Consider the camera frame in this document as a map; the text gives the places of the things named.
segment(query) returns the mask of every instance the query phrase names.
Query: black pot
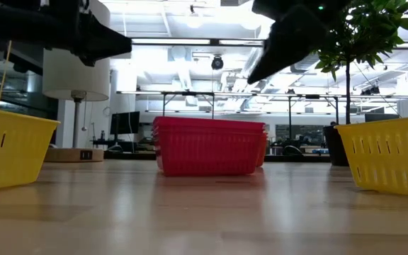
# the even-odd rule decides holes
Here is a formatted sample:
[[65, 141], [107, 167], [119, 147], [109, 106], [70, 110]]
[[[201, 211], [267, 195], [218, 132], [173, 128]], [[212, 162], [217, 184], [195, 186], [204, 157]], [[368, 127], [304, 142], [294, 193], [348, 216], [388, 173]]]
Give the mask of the black pot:
[[334, 166], [349, 166], [343, 141], [334, 126], [324, 127], [325, 140], [330, 153], [330, 161]]

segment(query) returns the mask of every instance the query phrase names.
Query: white lamp shade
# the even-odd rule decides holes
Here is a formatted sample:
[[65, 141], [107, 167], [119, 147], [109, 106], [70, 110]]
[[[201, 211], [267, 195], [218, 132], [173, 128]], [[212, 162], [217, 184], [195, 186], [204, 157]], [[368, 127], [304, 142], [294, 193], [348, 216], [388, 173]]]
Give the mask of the white lamp shade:
[[[91, 0], [90, 8], [100, 23], [109, 26], [110, 11], [99, 1]], [[44, 50], [43, 93], [50, 98], [72, 100], [72, 91], [85, 91], [86, 101], [108, 100], [110, 94], [110, 59], [85, 66], [66, 50]]]

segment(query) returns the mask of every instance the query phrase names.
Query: potted plant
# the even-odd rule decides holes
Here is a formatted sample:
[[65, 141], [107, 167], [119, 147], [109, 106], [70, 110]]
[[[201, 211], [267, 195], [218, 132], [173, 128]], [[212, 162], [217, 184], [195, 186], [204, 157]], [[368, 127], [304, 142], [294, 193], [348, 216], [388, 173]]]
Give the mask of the potted plant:
[[320, 62], [316, 69], [330, 73], [336, 81], [336, 71], [346, 68], [346, 124], [351, 123], [351, 70], [350, 63], [367, 62], [374, 68], [383, 63], [379, 53], [388, 53], [404, 43], [398, 36], [399, 27], [408, 30], [407, 0], [353, 0], [338, 16], [331, 27], [325, 44], [316, 52]]

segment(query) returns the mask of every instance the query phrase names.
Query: plastic basket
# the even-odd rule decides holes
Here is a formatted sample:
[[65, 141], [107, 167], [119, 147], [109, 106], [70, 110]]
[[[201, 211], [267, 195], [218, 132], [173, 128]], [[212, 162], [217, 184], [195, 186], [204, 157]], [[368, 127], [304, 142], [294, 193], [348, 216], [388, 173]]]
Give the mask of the plastic basket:
[[259, 155], [258, 160], [256, 162], [256, 166], [262, 166], [264, 163], [264, 159], [266, 157], [266, 147], [267, 147], [267, 134], [264, 133], [261, 136], [261, 144], [259, 145]]
[[0, 110], [0, 188], [37, 179], [57, 124]]
[[357, 186], [408, 195], [408, 118], [336, 128]]
[[167, 176], [252, 174], [263, 123], [157, 117], [157, 163]]

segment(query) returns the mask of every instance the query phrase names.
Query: red basket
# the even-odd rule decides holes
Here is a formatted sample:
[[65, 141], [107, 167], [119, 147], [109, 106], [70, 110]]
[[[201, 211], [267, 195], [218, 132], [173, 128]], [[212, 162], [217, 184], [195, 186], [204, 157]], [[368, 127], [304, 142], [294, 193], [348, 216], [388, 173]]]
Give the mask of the red basket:
[[264, 158], [266, 157], [266, 147], [267, 147], [267, 134], [262, 134], [261, 145], [259, 145], [259, 156], [256, 166], [262, 166], [264, 163]]
[[263, 123], [157, 117], [157, 163], [167, 176], [252, 174]]

